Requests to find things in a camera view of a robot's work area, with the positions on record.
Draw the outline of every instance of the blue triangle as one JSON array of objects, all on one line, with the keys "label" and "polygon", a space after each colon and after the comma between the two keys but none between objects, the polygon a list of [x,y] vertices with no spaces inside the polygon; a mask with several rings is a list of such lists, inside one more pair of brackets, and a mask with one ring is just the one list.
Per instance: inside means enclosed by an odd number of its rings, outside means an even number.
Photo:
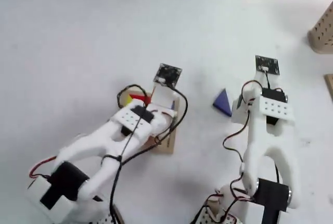
[{"label": "blue triangle", "polygon": [[213,106],[226,114],[227,116],[231,117],[231,109],[229,105],[228,95],[227,91],[224,89],[222,92],[218,95],[218,97],[215,99]]}]

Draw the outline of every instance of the white robotic arm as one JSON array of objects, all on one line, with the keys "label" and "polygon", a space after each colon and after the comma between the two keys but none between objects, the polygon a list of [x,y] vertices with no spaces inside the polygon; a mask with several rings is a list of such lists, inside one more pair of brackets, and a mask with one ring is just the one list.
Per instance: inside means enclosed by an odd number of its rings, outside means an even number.
[{"label": "white robotic arm", "polygon": [[[28,199],[53,223],[91,222],[107,215],[109,201],[100,194],[112,182],[120,162],[132,156],[150,136],[166,132],[176,112],[170,109],[181,69],[161,65],[151,103],[133,99],[93,133],[60,150],[50,177],[38,176],[29,186]],[[89,178],[72,163],[99,156],[101,168]]]},{"label": "white robotic arm", "polygon": [[[257,72],[255,79],[264,84],[264,77],[264,73]],[[297,208],[301,197],[299,169],[294,155],[292,107],[287,103],[283,91],[260,88],[256,83],[253,83],[250,90],[244,91],[243,96],[244,100],[240,97],[233,103],[232,120],[244,124],[249,117],[248,146],[240,168],[247,194],[233,193],[247,198],[250,196],[252,201],[237,202],[230,213],[245,224],[292,223],[288,221],[286,208]],[[263,156],[274,161],[281,174],[282,184],[258,178]],[[221,215],[235,200],[230,189],[228,184],[220,190],[223,194]]]}]

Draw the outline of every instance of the cable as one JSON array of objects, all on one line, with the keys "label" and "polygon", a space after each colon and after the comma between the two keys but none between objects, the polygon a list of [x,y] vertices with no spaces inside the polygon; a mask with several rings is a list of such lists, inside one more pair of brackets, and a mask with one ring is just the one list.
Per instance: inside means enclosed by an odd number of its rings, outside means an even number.
[{"label": "cable", "polygon": [[281,88],[275,88],[274,90],[280,90],[282,93],[285,93]]},{"label": "cable", "polygon": [[117,94],[117,104],[118,104],[118,107],[119,107],[119,108],[123,108],[123,105],[121,105],[121,103],[120,103],[120,97],[121,97],[121,95],[122,95],[126,90],[128,90],[128,89],[130,89],[130,88],[133,88],[133,87],[139,88],[139,89],[142,91],[143,95],[145,96],[145,101],[144,101],[145,106],[147,106],[147,105],[149,104],[149,102],[148,102],[148,95],[147,95],[147,92],[146,92],[146,91],[145,91],[140,85],[137,85],[137,84],[131,84],[131,85],[128,85],[128,86],[126,86],[125,88],[123,88],[123,89]]},{"label": "cable", "polygon": [[275,164],[275,172],[276,172],[276,182],[277,182],[277,183],[280,183],[279,170],[277,169],[276,164]]},{"label": "cable", "polygon": [[196,221],[198,220],[198,218],[199,218],[199,216],[200,216],[201,211],[202,211],[204,208],[207,208],[207,207],[210,208],[210,206],[207,205],[207,202],[208,202],[209,198],[210,198],[210,197],[213,197],[213,196],[216,196],[216,197],[223,197],[223,194],[211,194],[211,195],[209,195],[209,196],[207,197],[207,199],[204,201],[204,204],[202,205],[202,207],[199,209],[199,211],[197,212],[197,214],[194,216],[194,219],[191,221],[190,224],[195,224],[195,223],[196,223]]},{"label": "cable", "polygon": [[225,219],[227,218],[227,216],[228,216],[228,214],[230,212],[230,209],[238,201],[241,201],[241,202],[250,202],[251,200],[246,199],[246,198],[244,198],[242,196],[239,196],[239,197],[235,198],[234,201],[228,206],[227,210],[224,212],[224,215],[222,216],[222,218],[221,218],[221,220],[220,220],[219,223],[223,223],[225,221]]},{"label": "cable", "polygon": [[267,73],[267,71],[265,70],[265,75],[266,75],[266,80],[267,80],[267,88],[270,90],[271,89],[271,85],[270,85],[270,81],[269,81],[269,79],[268,79],[268,73]]},{"label": "cable", "polygon": [[32,179],[36,179],[38,176],[42,176],[44,177],[45,179],[47,179],[49,176],[47,175],[43,175],[41,173],[35,173],[34,172],[37,170],[37,168],[39,168],[42,164],[45,164],[45,163],[48,163],[49,161],[52,161],[52,160],[55,160],[57,158],[57,156],[53,156],[53,157],[50,157],[48,159],[45,159],[41,162],[39,162],[38,164],[36,164],[31,170],[30,170],[30,173],[29,173],[29,177],[32,178]]},{"label": "cable", "polygon": [[[144,95],[145,95],[145,101],[146,101],[146,99],[148,98],[146,91],[144,91]],[[123,151],[121,152],[121,155],[116,158],[116,160],[119,161],[119,167],[118,167],[116,176],[115,176],[114,181],[113,181],[112,190],[111,190],[111,194],[110,194],[110,205],[109,205],[109,210],[110,210],[110,214],[111,214],[111,218],[112,218],[113,223],[116,223],[116,217],[115,217],[115,215],[117,215],[116,211],[113,208],[113,197],[114,197],[114,192],[116,191],[116,186],[117,186],[117,183],[118,183],[120,171],[121,171],[122,166],[123,166],[122,156],[123,156],[123,154],[124,154],[124,152],[125,152],[125,150],[127,148],[127,145],[129,144],[131,138],[133,137],[134,132],[137,129],[137,127],[138,127],[138,125],[139,125],[139,123],[140,123],[140,121],[141,121],[141,119],[142,119],[142,117],[144,115],[145,110],[143,110],[142,113],[140,114],[139,120],[137,121],[137,123],[136,123],[136,125],[135,125],[135,127],[134,127],[134,129],[133,129],[133,131],[132,131],[132,133],[131,133],[131,135],[129,137],[129,139],[127,140],[127,142],[125,144],[125,147],[124,147]]]},{"label": "cable", "polygon": [[180,120],[179,120],[174,126],[172,126],[172,127],[169,129],[169,132],[168,132],[166,135],[164,135],[161,139],[159,139],[158,135],[155,137],[156,140],[158,140],[158,142],[155,142],[154,145],[149,146],[149,147],[145,148],[144,150],[141,150],[141,151],[137,152],[136,154],[132,155],[131,157],[127,158],[127,159],[123,162],[123,165],[125,165],[126,163],[128,163],[129,161],[131,161],[132,159],[134,159],[135,157],[137,157],[137,156],[139,156],[139,155],[141,155],[141,154],[144,154],[144,153],[146,153],[146,152],[152,150],[153,148],[157,147],[158,145],[160,145],[161,142],[162,142],[165,138],[167,138],[167,137],[168,137],[168,136],[169,136],[169,135],[170,135],[170,134],[171,134],[171,133],[172,133],[172,132],[178,127],[178,126],[179,126],[179,124],[181,124],[181,122],[183,121],[183,119],[184,119],[184,117],[185,117],[185,115],[186,115],[186,113],[187,113],[187,109],[188,109],[188,101],[187,101],[187,98],[186,98],[186,96],[185,96],[183,93],[181,93],[181,92],[180,92],[179,90],[177,90],[176,88],[173,88],[173,87],[171,87],[171,86],[169,86],[169,88],[170,88],[171,90],[173,90],[174,92],[176,92],[177,94],[179,94],[179,95],[185,100],[185,110],[184,110],[184,113],[183,113],[182,117],[180,118]]},{"label": "cable", "polygon": [[234,151],[234,152],[236,152],[236,153],[238,154],[239,159],[240,159],[240,161],[241,161],[242,163],[243,163],[243,158],[242,158],[240,152],[239,152],[237,149],[235,149],[235,148],[231,148],[231,147],[227,147],[227,146],[225,146],[225,142],[226,142],[228,139],[230,139],[231,137],[234,137],[234,136],[236,136],[236,135],[242,133],[243,130],[246,128],[246,126],[247,126],[247,124],[248,124],[248,122],[249,122],[249,119],[250,119],[250,111],[248,111],[248,117],[247,117],[247,119],[246,119],[246,122],[245,122],[244,126],[243,126],[240,130],[238,130],[236,133],[233,133],[233,134],[231,134],[231,135],[228,135],[228,136],[223,140],[223,143],[222,143],[223,147],[224,147],[226,150],[230,150],[230,151]]},{"label": "cable", "polygon": [[245,102],[245,99],[244,99],[244,96],[243,96],[243,90],[244,90],[244,87],[245,87],[247,84],[251,83],[251,82],[255,82],[255,83],[257,83],[257,84],[260,86],[261,90],[263,89],[261,83],[258,82],[257,80],[250,80],[250,81],[247,81],[246,83],[244,83],[243,87],[241,88],[241,97],[242,97],[243,102],[244,102],[245,104],[248,104],[248,103]]}]

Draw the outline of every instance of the white surface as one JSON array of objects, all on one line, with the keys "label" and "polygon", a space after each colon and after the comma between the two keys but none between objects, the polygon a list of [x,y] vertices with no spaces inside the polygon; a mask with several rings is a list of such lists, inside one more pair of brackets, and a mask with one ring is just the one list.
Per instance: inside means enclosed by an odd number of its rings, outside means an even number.
[{"label": "white surface", "polygon": [[[125,85],[149,89],[163,62],[183,68],[177,88],[190,103],[175,153],[128,163],[115,202],[129,224],[189,223],[213,188],[238,176],[237,154],[221,143],[240,125],[211,104],[224,87],[239,94],[256,54],[278,58],[293,103],[303,183],[297,223],[333,219],[333,103],[323,79],[333,56],[315,54],[306,38],[330,2],[0,0],[2,222],[48,223],[24,198],[30,167],[102,125]],[[246,136],[230,144],[243,152]],[[91,175],[99,160],[88,164]],[[274,180],[274,164],[263,160],[261,173]]]}]

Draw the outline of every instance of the wooden block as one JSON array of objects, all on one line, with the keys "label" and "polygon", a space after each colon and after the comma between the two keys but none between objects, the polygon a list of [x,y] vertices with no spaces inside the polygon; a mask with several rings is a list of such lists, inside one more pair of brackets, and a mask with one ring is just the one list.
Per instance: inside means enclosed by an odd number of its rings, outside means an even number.
[{"label": "wooden block", "polygon": [[[130,94],[131,95],[143,95],[143,93],[141,91],[128,90],[128,91],[124,92],[122,94],[122,96],[120,97],[121,105],[125,106],[127,104],[127,99]],[[174,101],[174,110],[175,111],[178,111],[178,109],[179,109],[179,102],[180,102],[179,98],[177,98]],[[174,146],[175,146],[175,139],[176,139],[176,131],[177,131],[177,129],[175,129],[165,140],[163,140],[160,145],[158,145],[156,148],[152,149],[152,151],[159,153],[159,154],[173,154]],[[155,144],[154,138],[150,137],[148,139],[148,141],[143,145],[143,148],[147,148],[154,144]]]},{"label": "wooden block", "polygon": [[331,97],[333,99],[333,74],[326,74],[324,75],[324,78],[326,80],[328,90],[331,93]]}]

